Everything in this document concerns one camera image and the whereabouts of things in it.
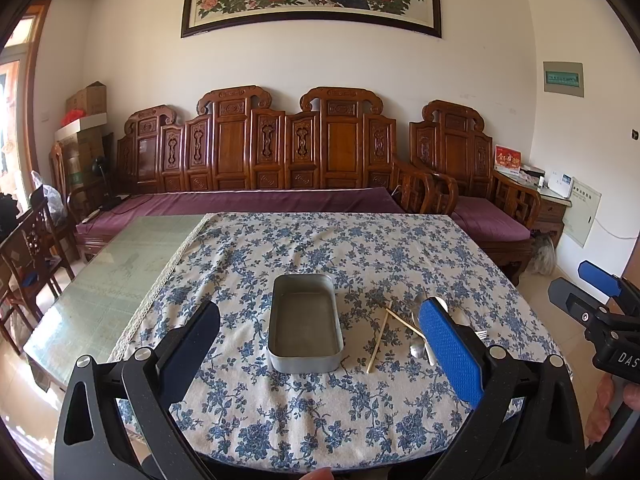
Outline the person's right hand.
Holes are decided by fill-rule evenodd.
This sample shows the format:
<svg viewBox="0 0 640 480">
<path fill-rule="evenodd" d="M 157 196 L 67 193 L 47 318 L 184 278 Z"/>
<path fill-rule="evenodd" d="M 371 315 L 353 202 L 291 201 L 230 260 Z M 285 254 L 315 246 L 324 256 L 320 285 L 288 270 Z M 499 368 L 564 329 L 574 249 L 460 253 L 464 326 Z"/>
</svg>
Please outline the person's right hand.
<svg viewBox="0 0 640 480">
<path fill-rule="evenodd" d="M 610 404 L 616 393 L 613 378 L 610 374 L 604 374 L 597 388 L 597 397 L 586 422 L 585 435 L 589 443 L 600 442 L 610 426 L 612 415 Z M 636 384 L 626 385 L 623 392 L 623 400 L 632 410 L 640 408 L 640 387 Z"/>
</svg>

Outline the person's left hand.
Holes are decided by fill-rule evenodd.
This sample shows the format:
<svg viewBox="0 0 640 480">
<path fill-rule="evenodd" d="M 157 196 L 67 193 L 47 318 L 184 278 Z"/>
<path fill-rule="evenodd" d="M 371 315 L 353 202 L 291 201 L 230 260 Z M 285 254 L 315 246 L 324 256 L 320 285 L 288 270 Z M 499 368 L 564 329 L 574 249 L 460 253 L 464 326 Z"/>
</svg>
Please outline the person's left hand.
<svg viewBox="0 0 640 480">
<path fill-rule="evenodd" d="M 334 475 L 330 467 L 323 467 L 304 474 L 299 480 L 334 480 Z"/>
</svg>

